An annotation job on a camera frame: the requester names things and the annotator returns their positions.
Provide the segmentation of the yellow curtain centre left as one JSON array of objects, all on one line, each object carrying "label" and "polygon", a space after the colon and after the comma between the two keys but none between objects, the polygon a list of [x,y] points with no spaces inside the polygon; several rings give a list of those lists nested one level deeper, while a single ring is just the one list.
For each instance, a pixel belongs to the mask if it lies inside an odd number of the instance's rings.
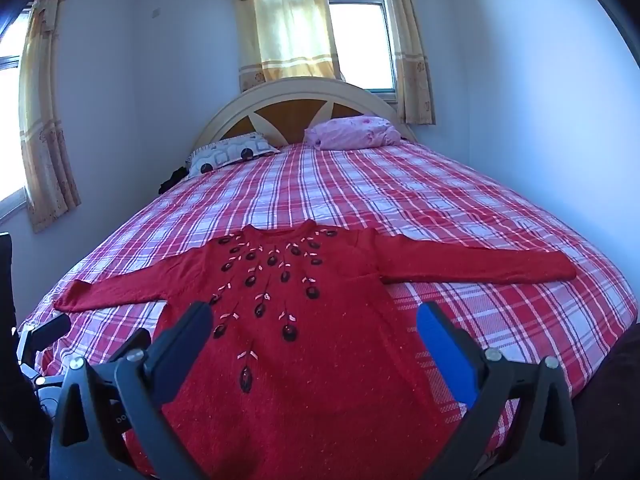
[{"label": "yellow curtain centre left", "polygon": [[341,77],[329,0],[233,0],[242,91],[283,78]]}]

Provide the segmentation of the black item beside bed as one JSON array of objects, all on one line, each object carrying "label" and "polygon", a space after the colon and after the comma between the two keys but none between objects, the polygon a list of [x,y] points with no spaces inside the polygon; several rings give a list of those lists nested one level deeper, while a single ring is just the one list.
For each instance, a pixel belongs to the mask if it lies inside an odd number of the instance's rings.
[{"label": "black item beside bed", "polygon": [[185,179],[189,175],[189,170],[185,166],[181,166],[174,170],[171,176],[164,181],[158,188],[157,194],[162,195],[173,188],[177,183]]}]

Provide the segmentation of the white black patterned pillow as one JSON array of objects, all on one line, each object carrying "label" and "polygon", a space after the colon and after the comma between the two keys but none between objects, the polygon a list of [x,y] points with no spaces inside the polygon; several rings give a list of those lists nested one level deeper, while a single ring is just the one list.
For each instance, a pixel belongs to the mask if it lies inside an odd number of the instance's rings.
[{"label": "white black patterned pillow", "polygon": [[245,133],[240,136],[232,136],[229,139],[210,142],[197,148],[186,160],[186,169],[188,177],[193,178],[237,162],[250,162],[258,157],[279,153],[280,151],[272,146],[262,134]]}]

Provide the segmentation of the cream wooden headboard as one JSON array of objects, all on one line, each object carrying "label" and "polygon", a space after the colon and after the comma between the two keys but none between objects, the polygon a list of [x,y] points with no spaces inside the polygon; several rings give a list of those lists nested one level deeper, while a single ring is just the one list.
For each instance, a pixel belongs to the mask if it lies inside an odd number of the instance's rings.
[{"label": "cream wooden headboard", "polygon": [[294,77],[260,84],[226,104],[203,129],[194,146],[257,132],[277,148],[304,140],[305,130],[333,118],[378,116],[403,139],[416,135],[396,110],[375,94],[337,79]]}]

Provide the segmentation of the red white plaid bedspread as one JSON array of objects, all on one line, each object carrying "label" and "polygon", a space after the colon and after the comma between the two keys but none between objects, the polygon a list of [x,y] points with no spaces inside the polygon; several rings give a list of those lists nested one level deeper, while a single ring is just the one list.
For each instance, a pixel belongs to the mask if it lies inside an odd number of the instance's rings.
[{"label": "red white plaid bedspread", "polygon": [[185,178],[70,269],[27,323],[54,318],[55,301],[72,281],[137,271],[243,226],[289,228],[310,219],[415,240],[564,252],[577,268],[567,284],[418,283],[388,291],[409,335],[416,333],[418,305],[434,301],[509,358],[555,354],[571,392],[588,384],[637,319],[637,300],[623,274],[588,240],[460,162],[404,142],[335,152],[295,144]]}]

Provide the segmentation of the yellow curtain centre right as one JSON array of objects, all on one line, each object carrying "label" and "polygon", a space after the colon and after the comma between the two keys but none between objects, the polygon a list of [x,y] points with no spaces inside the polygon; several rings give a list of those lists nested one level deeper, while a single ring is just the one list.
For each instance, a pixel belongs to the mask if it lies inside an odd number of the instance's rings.
[{"label": "yellow curtain centre right", "polygon": [[396,99],[406,124],[436,124],[430,66],[425,55],[413,0],[386,0],[392,31]]}]

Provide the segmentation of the yellow curtain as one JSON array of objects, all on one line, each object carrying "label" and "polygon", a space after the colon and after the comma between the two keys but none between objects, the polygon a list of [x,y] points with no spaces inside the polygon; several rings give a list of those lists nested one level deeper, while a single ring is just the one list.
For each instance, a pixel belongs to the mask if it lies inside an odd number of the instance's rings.
[{"label": "yellow curtain", "polygon": [[329,0],[233,0],[242,91],[283,78],[341,77]]},{"label": "yellow curtain", "polygon": [[413,0],[386,0],[392,31],[396,99],[406,124],[436,124],[430,66],[425,55]]}]

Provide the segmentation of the centre window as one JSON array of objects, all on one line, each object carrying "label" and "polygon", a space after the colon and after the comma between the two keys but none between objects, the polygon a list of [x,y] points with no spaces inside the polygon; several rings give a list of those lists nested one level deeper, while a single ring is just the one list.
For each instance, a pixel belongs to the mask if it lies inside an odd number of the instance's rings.
[{"label": "centre window", "polygon": [[386,0],[329,0],[341,78],[364,90],[396,90]]}]

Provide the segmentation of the pink pillow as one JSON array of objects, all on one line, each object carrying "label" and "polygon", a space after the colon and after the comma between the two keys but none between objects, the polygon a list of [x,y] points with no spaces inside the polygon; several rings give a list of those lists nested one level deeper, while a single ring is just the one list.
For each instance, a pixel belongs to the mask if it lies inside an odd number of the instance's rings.
[{"label": "pink pillow", "polygon": [[334,118],[305,130],[304,143],[319,151],[351,151],[397,145],[400,132],[385,118]]}]

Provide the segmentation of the yellow curtain side window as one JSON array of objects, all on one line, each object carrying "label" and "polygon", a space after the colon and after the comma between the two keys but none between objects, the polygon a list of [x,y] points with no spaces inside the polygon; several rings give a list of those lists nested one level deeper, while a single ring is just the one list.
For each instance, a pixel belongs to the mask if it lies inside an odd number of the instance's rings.
[{"label": "yellow curtain side window", "polygon": [[56,45],[65,1],[34,1],[20,61],[18,121],[26,207],[36,233],[81,204],[56,106]]}]

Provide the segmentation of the red knitted sweater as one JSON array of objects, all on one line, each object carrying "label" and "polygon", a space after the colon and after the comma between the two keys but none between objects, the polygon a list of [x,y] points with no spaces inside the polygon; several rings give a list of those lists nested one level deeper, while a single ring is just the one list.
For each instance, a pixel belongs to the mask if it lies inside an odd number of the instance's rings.
[{"label": "red knitted sweater", "polygon": [[246,226],[152,266],[72,281],[56,310],[203,301],[213,335],[170,426],[211,479],[414,479],[450,435],[392,283],[569,281],[562,252],[412,240],[306,221]]}]

